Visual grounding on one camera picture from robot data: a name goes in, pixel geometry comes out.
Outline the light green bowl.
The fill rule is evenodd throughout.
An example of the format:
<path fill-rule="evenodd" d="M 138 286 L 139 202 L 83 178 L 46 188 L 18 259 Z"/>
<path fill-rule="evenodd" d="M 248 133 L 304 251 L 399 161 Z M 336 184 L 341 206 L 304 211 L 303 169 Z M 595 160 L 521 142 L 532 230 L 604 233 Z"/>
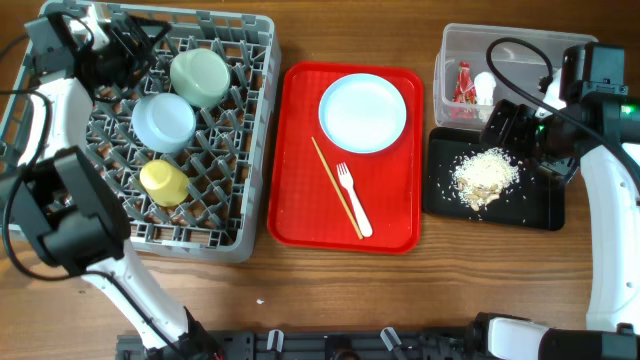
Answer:
<path fill-rule="evenodd" d="M 171 62 L 170 79 L 179 96 L 201 108 L 218 105 L 231 83 L 226 62 L 214 51 L 204 48 L 177 55 Z"/>

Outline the light blue bowl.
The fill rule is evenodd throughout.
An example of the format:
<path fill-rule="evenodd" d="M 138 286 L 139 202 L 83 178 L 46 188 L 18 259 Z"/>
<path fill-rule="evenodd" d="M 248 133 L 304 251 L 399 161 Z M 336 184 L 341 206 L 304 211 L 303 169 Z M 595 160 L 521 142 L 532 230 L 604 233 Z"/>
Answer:
<path fill-rule="evenodd" d="M 161 153 L 175 153 L 188 146 L 196 130 L 191 105 L 173 93 L 141 98 L 135 105 L 131 123 L 145 147 Z"/>

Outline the food scraps and rice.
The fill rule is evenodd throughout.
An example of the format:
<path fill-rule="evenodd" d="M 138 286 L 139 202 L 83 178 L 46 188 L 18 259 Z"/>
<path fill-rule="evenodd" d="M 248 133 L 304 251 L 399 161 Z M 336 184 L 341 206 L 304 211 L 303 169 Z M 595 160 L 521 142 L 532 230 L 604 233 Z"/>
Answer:
<path fill-rule="evenodd" d="M 479 218 L 521 184 L 524 162 L 505 149 L 492 147 L 468 150 L 453 156 L 445 165 L 442 179 L 435 181 L 436 192 L 447 205 L 458 204 Z"/>

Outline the white tissue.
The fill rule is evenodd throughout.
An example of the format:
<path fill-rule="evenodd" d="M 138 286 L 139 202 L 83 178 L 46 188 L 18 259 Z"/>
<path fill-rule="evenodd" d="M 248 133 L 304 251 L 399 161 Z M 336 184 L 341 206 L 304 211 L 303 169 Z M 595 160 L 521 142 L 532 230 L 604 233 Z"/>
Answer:
<path fill-rule="evenodd" d="M 481 72 L 474 78 L 476 104 L 483 106 L 483 109 L 479 110 L 478 115 L 483 122 L 487 122 L 492 114 L 494 105 L 493 96 L 496 86 L 496 79 L 491 72 Z"/>

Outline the red snack wrapper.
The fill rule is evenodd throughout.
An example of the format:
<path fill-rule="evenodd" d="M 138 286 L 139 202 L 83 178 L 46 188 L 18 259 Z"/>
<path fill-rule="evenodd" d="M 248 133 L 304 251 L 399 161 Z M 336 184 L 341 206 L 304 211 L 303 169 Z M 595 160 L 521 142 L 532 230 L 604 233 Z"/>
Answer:
<path fill-rule="evenodd" d="M 475 105 L 476 90 L 471 78 L 470 64 L 460 62 L 458 66 L 458 76 L 454 92 L 453 102 L 459 104 Z M 452 117 L 454 119 L 471 119 L 474 117 L 474 110 L 468 107 L 454 108 Z"/>

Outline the yellow plastic cup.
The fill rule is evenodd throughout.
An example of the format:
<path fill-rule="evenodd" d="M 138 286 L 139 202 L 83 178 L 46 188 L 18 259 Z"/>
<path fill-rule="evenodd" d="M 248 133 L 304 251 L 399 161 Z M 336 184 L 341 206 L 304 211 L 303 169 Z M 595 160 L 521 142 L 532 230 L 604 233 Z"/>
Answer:
<path fill-rule="evenodd" d="M 152 160 L 140 171 L 140 182 L 147 194 L 158 205 L 172 207 L 188 197 L 188 177 L 164 160 Z"/>

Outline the white round plate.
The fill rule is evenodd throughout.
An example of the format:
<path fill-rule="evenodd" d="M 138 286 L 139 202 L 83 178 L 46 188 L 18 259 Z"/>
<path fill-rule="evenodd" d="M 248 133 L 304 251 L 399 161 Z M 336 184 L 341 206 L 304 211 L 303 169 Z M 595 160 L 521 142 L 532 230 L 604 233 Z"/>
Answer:
<path fill-rule="evenodd" d="M 372 154 L 400 138 L 408 123 L 408 110 L 391 82 L 355 73 L 337 79 L 325 90 L 318 121 L 335 146 L 355 154 Z"/>

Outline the wooden chopstick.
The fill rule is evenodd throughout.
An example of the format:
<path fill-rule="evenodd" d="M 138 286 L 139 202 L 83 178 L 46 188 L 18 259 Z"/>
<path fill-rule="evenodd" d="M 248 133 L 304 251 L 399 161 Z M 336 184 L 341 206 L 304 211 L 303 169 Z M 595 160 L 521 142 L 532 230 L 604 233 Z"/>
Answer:
<path fill-rule="evenodd" d="M 353 228 L 354 228 L 354 230 L 356 232 L 357 238 L 359 240 L 363 240 L 364 237 L 363 237 L 363 235 L 361 233 L 361 230 L 360 230 L 360 228 L 359 228 L 359 226 L 358 226 L 358 224 L 356 222 L 356 219 L 355 219 L 355 217 L 354 217 L 349 205 L 347 204 L 346 199 L 345 199 L 344 195 L 342 194 L 342 191 L 340 190 L 340 187 L 339 187 L 339 185 L 338 185 L 338 183 L 336 181 L 336 178 L 334 177 L 333 172 L 331 171 L 331 169 L 329 167 L 329 164 L 328 164 L 326 158 L 324 157 L 324 154 L 323 154 L 322 150 L 320 149 L 316 139 L 313 136 L 311 136 L 311 141 L 312 141 L 313 146 L 314 146 L 314 148 L 316 150 L 316 153 L 317 153 L 317 155 L 318 155 L 318 157 L 319 157 L 319 159 L 320 159 L 320 161 L 321 161 L 321 163 L 323 165 L 323 168 L 324 168 L 327 176 L 329 177 L 329 180 L 330 180 L 330 182 L 331 182 L 331 184 L 332 184 L 332 186 L 333 186 L 333 188 L 334 188 L 334 190 L 335 190 L 335 192 L 336 192 L 336 194 L 337 194 L 337 196 L 338 196 L 338 198 L 339 198 L 339 200 L 340 200 L 340 202 L 341 202 L 341 204 L 342 204 L 342 206 L 343 206 L 343 208 L 344 208 L 344 210 L 345 210 L 345 212 L 347 214 L 347 217 L 348 217 L 349 221 L 351 222 L 351 224 L 352 224 L 352 226 L 353 226 Z"/>

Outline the white plastic fork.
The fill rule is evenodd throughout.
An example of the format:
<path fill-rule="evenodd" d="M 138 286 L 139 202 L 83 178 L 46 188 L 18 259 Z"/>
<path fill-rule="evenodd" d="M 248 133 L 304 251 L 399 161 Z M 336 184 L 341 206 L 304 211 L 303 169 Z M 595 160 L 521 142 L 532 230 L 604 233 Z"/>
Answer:
<path fill-rule="evenodd" d="M 359 230 L 363 237 L 371 237 L 373 228 L 355 191 L 353 176 L 345 162 L 339 163 L 337 173 L 340 184 L 347 191 Z"/>

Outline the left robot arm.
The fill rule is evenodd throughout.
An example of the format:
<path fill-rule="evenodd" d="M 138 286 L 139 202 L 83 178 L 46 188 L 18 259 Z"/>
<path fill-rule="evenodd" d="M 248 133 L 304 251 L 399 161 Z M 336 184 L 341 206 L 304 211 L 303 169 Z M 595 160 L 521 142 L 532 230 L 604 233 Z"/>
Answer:
<path fill-rule="evenodd" d="M 100 91 L 137 85 L 169 30 L 132 15 L 101 22 L 60 10 L 27 24 L 32 119 L 16 167 L 1 177 L 1 224 L 17 225 L 61 280 L 100 290 L 136 328 L 144 358 L 220 359 L 221 345 L 138 257 L 120 199 L 85 153 Z"/>

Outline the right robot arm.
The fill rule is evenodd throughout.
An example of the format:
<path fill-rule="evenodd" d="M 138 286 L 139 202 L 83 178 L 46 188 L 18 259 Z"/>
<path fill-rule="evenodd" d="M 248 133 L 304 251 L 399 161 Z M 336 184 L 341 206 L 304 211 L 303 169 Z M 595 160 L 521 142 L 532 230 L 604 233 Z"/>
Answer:
<path fill-rule="evenodd" d="M 467 328 L 469 356 L 496 359 L 636 359 L 639 356 L 639 101 L 624 84 L 624 50 L 589 42 L 565 50 L 556 109 L 490 71 L 526 99 L 499 101 L 481 132 L 545 175 L 565 182 L 560 161 L 578 162 L 590 206 L 592 286 L 586 327 L 562 330 L 480 313 Z"/>

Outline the black plastic tray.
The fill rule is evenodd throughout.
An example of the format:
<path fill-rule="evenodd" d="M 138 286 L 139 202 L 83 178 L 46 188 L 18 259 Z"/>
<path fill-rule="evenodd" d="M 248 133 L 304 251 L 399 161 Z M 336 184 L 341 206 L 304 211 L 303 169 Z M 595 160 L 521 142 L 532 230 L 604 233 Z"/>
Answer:
<path fill-rule="evenodd" d="M 438 127 L 428 139 L 422 211 L 432 215 L 557 231 L 565 224 L 565 187 L 509 154 L 519 180 L 478 211 L 463 202 L 454 172 L 463 161 L 487 151 L 477 131 Z"/>

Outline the clear plastic bin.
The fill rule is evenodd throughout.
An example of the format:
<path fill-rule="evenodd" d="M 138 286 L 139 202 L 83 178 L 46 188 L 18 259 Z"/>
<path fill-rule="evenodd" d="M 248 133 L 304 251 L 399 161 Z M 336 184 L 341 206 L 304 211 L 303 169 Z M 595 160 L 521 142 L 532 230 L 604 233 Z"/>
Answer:
<path fill-rule="evenodd" d="M 433 80 L 433 110 L 439 127 L 481 130 L 486 125 L 478 115 L 483 106 L 453 102 L 460 62 L 470 64 L 471 76 L 489 70 L 486 50 L 503 37 L 527 41 L 550 59 L 554 70 L 562 66 L 564 51 L 572 46 L 595 42 L 596 37 L 586 34 L 553 32 L 546 30 L 450 23 L 445 26 L 440 51 L 436 57 Z M 492 53 L 494 65 L 510 81 L 539 99 L 544 94 L 538 90 L 539 79 L 547 74 L 544 61 L 533 51 L 516 44 L 501 44 Z M 471 119 L 454 119 L 454 108 L 468 107 L 474 110 Z"/>

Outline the red plastic tray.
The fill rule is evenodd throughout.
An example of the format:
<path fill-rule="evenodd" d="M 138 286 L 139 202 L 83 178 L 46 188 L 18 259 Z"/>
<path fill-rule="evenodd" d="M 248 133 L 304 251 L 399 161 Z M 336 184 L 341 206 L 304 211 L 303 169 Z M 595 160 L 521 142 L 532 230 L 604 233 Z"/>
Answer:
<path fill-rule="evenodd" d="M 325 136 L 318 106 L 337 79 L 355 73 L 380 76 L 401 93 L 408 110 L 403 133 L 374 154 L 340 149 Z M 274 153 L 267 227 L 287 246 L 403 254 L 421 233 L 424 86 L 397 67 L 301 62 L 285 75 Z M 371 221 L 373 235 L 359 240 L 311 141 L 313 136 L 337 181 L 345 162 Z"/>

